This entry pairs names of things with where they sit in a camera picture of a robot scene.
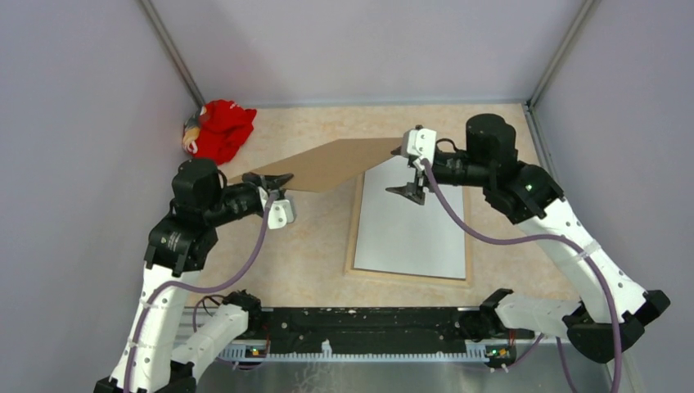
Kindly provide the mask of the brown cardboard backing board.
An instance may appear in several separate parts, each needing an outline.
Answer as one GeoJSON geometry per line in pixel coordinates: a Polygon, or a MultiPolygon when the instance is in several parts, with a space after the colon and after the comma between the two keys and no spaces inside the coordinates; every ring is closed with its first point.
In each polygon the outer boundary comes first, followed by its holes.
{"type": "Polygon", "coordinates": [[[283,189],[327,192],[389,160],[402,138],[343,138],[251,170],[253,174],[292,174],[283,189]]]}

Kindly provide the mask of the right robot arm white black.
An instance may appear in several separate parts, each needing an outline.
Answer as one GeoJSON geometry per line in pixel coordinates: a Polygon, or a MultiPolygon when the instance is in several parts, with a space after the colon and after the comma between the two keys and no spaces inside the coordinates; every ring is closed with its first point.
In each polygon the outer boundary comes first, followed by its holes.
{"type": "Polygon", "coordinates": [[[485,201],[520,229],[515,244],[537,243],[578,293],[577,300],[552,300],[499,289],[463,319],[465,337],[529,330],[567,340],[605,364],[619,361],[669,307],[663,291],[636,283],[602,249],[544,168],[519,159],[516,131],[500,115],[471,117],[462,149],[443,151],[436,132],[419,125],[394,153],[415,177],[392,193],[423,204],[427,192],[440,195],[443,186],[481,188],[485,201]]]}

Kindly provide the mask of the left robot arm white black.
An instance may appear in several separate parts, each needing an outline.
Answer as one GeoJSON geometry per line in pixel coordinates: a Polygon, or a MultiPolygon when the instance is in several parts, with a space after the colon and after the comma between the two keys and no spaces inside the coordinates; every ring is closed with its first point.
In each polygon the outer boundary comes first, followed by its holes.
{"type": "Polygon", "coordinates": [[[211,160],[193,158],[178,167],[167,215],[150,231],[139,305],[118,364],[96,392],[193,392],[206,369],[235,338],[259,334],[257,311],[224,304],[187,341],[176,336],[189,293],[213,295],[242,278],[256,261],[267,231],[295,219],[285,186],[293,174],[246,173],[230,184],[211,160]],[[198,285],[218,227],[258,215],[261,229],[249,259],[226,281],[198,285]]]}

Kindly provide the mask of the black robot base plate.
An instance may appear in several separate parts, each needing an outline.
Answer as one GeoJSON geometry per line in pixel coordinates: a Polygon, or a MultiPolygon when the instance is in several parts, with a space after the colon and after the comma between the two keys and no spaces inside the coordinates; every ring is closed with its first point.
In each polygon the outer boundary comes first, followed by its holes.
{"type": "Polygon", "coordinates": [[[462,354],[470,343],[530,339],[529,330],[512,332],[476,308],[262,308],[250,313],[238,342],[267,344],[272,355],[462,354]]]}

